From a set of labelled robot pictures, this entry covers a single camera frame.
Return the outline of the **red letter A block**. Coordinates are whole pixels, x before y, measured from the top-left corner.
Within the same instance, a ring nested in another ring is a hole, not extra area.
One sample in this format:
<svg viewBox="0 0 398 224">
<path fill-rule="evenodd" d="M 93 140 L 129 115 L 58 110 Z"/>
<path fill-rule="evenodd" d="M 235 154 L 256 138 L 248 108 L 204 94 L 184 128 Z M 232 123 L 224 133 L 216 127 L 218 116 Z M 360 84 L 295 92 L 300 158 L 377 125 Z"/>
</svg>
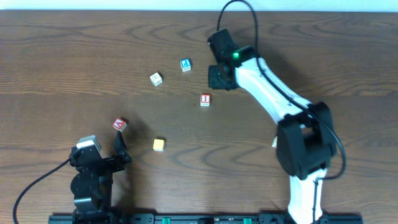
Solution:
<svg viewBox="0 0 398 224">
<path fill-rule="evenodd" d="M 116 118 L 112 124 L 112 127 L 120 132 L 123 132 L 127 127 L 127 122 L 122 118 Z"/>
</svg>

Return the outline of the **red letter I block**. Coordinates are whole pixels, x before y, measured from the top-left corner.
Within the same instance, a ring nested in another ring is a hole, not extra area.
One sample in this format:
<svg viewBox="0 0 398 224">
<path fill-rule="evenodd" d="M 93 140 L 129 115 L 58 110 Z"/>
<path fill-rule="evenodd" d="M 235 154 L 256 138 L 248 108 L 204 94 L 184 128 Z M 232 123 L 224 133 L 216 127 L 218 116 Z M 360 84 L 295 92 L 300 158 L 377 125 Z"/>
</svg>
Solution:
<svg viewBox="0 0 398 224">
<path fill-rule="evenodd" d="M 209 94 L 202 94 L 200 96 L 200 106 L 210 106 L 211 103 L 211 95 Z"/>
</svg>

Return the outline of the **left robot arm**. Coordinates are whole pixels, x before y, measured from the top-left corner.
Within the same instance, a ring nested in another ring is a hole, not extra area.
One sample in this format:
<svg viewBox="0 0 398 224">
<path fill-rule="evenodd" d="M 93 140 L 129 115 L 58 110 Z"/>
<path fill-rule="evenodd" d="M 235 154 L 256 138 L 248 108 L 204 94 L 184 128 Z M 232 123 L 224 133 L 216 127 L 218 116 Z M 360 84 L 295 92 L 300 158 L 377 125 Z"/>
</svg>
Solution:
<svg viewBox="0 0 398 224">
<path fill-rule="evenodd" d="M 71 148 L 70 165 L 78 171 L 70 184 L 76 206 L 73 223 L 123 222 L 120 209 L 111 205 L 113 174 L 131 162 L 120 131 L 116 132 L 113 149 L 115 155 L 101 157 L 101 146 L 95 135 L 81 138 Z"/>
</svg>

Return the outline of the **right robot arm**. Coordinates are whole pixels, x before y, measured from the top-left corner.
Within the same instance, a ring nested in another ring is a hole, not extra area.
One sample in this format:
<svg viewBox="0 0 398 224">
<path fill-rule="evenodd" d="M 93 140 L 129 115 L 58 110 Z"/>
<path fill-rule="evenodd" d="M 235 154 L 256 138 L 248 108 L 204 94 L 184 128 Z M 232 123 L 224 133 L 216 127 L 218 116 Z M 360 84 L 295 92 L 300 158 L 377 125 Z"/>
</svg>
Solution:
<svg viewBox="0 0 398 224">
<path fill-rule="evenodd" d="M 292 91 L 258 56 L 253 47 L 212 47 L 216 65 L 208 82 L 212 89 L 242 88 L 268 112 L 277 125 L 277 159 L 290 178 L 288 213 L 295 223 L 316 223 L 323 181 L 339 144 L 329 107 L 313 104 Z"/>
</svg>

